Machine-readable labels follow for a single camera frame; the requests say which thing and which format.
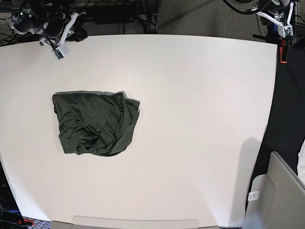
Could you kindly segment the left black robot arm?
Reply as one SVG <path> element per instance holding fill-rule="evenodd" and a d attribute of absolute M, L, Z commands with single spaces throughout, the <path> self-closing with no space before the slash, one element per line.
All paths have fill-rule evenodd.
<path fill-rule="evenodd" d="M 263 25 L 291 25 L 293 15 L 292 0 L 223 0 L 233 11 L 242 15 L 256 14 Z"/>

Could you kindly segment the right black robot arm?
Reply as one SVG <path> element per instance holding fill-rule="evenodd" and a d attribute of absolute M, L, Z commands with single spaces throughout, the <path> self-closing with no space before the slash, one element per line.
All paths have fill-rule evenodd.
<path fill-rule="evenodd" d="M 79 17 L 86 12 L 74 0 L 13 0 L 10 27 L 19 35 L 39 37 L 56 49 L 66 40 L 80 42 L 88 37 Z"/>

